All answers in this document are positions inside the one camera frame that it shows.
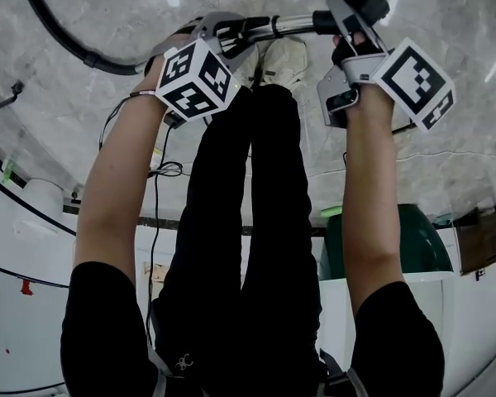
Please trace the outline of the white toilet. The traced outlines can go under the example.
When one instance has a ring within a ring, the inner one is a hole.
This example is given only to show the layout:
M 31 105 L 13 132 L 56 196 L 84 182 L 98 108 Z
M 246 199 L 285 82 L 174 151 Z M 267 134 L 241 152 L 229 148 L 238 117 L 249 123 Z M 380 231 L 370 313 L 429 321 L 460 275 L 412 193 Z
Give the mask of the white toilet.
M 56 184 L 44 179 L 31 179 L 22 190 L 21 199 L 54 221 L 62 220 L 64 195 Z M 36 241 L 56 236 L 59 230 L 27 208 L 17 207 L 13 223 L 13 231 L 17 237 L 25 241 Z

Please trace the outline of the person's black trousers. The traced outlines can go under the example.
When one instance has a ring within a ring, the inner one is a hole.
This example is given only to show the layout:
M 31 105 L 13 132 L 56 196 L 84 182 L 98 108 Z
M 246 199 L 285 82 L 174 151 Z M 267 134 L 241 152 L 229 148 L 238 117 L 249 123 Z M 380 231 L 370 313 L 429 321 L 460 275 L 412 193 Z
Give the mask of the person's black trousers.
M 311 397 L 325 372 L 298 105 L 243 88 L 213 116 L 153 303 L 155 347 L 210 397 Z

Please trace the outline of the white shoe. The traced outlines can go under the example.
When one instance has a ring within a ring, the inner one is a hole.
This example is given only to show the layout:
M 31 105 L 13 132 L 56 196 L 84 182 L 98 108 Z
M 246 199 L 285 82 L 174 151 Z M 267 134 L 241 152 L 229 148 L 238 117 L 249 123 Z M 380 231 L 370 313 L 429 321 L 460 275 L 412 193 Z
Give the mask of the white shoe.
M 255 84 L 257 69 L 260 62 L 260 52 L 257 44 L 251 45 L 243 50 L 239 57 L 241 62 L 234 72 L 234 76 L 240 85 L 252 88 Z
M 262 62 L 260 86 L 278 85 L 294 91 L 308 69 L 306 44 L 298 38 L 281 38 L 267 49 Z

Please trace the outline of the person's right hand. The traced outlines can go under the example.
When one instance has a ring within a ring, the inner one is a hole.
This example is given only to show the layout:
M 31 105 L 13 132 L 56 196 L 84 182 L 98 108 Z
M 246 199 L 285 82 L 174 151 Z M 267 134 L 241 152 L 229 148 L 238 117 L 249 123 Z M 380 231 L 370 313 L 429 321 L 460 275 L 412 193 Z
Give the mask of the person's right hand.
M 343 36 L 333 36 L 333 44 L 335 46 L 331 55 L 331 61 L 334 65 L 341 66 L 343 60 L 346 60 L 357 55 L 372 55 L 377 52 L 377 48 L 362 31 L 357 31 L 352 36 L 352 44 L 350 44 Z

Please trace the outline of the person's left hand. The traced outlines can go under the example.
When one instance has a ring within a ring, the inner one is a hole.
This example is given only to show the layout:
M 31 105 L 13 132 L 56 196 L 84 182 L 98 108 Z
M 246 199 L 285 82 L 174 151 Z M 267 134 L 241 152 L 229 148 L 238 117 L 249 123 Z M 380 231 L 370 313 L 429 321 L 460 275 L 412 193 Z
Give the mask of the person's left hand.
M 158 79 L 165 64 L 165 52 L 176 48 L 179 49 L 189 43 L 189 34 L 173 34 L 156 45 L 150 53 L 149 60 L 144 68 L 146 78 Z

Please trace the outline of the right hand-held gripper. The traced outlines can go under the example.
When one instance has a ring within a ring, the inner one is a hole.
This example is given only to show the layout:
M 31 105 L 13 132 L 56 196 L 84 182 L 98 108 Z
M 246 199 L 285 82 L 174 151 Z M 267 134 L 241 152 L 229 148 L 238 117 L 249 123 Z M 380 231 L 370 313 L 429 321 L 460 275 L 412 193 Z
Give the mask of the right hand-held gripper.
M 378 53 L 355 55 L 334 65 L 317 85 L 328 127 L 346 128 L 345 110 L 360 100 L 360 86 L 375 84 L 391 97 L 412 123 L 429 132 L 455 105 L 455 86 L 446 72 L 414 41 L 404 39 L 388 52 L 372 26 L 345 0 L 326 0 L 339 34 L 356 54 L 361 32 Z

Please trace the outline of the shiny metal tool shaft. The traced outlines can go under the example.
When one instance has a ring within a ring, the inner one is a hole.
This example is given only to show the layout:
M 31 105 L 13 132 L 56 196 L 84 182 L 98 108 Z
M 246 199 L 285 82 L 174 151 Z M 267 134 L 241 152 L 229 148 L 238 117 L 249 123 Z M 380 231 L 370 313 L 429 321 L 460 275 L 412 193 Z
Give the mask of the shiny metal tool shaft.
M 250 42 L 270 41 L 285 36 L 295 36 L 314 32 L 312 15 L 280 17 L 272 16 L 269 23 L 245 33 Z

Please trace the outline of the green basin white rim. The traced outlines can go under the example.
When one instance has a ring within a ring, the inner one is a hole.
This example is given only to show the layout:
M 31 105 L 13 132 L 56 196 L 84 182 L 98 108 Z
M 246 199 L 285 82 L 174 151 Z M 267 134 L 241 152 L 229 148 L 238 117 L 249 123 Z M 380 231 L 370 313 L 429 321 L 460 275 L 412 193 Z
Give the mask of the green basin white rim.
M 453 276 L 448 251 L 438 232 L 415 204 L 398 206 L 400 221 L 400 256 L 405 280 L 429 282 Z M 342 216 L 328 218 L 325 234 L 324 280 L 344 280 Z

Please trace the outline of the person's right forearm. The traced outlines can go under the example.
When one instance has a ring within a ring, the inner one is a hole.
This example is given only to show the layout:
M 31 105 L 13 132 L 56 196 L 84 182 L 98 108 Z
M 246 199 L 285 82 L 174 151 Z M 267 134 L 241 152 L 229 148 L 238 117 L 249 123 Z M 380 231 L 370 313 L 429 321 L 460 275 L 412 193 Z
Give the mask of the person's right forearm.
M 403 280 L 397 200 L 393 100 L 364 84 L 346 110 L 343 255 L 353 313 L 375 291 Z

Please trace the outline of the person's left forearm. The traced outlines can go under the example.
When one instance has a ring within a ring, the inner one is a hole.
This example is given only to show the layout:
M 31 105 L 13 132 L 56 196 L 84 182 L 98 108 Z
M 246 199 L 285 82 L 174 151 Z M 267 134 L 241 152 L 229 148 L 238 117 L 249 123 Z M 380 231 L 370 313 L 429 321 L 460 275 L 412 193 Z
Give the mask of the person's left forearm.
M 150 95 L 123 105 L 93 164 L 80 205 L 74 264 L 100 262 L 136 281 L 135 234 L 166 106 Z

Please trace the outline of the person's black shirt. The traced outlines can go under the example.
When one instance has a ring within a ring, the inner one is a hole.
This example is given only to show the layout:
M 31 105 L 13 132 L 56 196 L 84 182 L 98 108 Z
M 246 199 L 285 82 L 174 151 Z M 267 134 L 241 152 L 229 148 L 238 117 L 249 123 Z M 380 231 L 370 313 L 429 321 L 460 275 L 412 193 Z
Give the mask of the person's black shirt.
M 440 397 L 441 341 L 409 289 L 394 282 L 360 306 L 346 379 L 332 385 L 317 353 L 294 362 L 282 349 L 213 342 L 194 350 L 150 349 L 131 281 L 97 262 L 71 275 L 60 358 L 70 397 Z

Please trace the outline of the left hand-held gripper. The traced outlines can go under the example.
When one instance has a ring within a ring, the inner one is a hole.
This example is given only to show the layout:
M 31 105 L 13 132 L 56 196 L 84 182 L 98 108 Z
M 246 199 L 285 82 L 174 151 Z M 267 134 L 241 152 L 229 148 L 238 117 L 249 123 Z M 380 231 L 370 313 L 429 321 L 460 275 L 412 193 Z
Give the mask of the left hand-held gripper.
M 239 54 L 255 46 L 246 36 L 272 36 L 273 27 L 270 17 L 213 12 L 178 33 L 189 34 L 189 43 L 165 52 L 155 96 L 189 122 L 230 106 L 241 90 L 234 76 Z

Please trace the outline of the white right shoe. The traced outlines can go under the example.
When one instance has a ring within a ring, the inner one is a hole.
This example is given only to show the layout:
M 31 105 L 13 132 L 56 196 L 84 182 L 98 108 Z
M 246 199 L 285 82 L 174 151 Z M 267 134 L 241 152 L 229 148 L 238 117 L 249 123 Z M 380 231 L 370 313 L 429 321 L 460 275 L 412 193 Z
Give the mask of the white right shoe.
M 278 85 L 294 91 L 308 69 L 306 44 L 298 38 L 281 38 L 267 49 L 262 62 L 260 86 Z

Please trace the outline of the white left shoe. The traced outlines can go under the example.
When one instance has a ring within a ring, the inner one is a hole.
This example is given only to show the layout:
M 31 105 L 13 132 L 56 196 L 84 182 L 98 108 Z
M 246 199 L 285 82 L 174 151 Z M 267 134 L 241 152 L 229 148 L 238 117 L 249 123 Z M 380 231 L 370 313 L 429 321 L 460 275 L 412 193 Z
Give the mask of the white left shoe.
M 240 85 L 252 88 L 255 84 L 257 69 L 260 62 L 260 52 L 257 44 L 251 45 L 243 50 L 239 57 L 241 62 L 234 72 L 234 76 Z

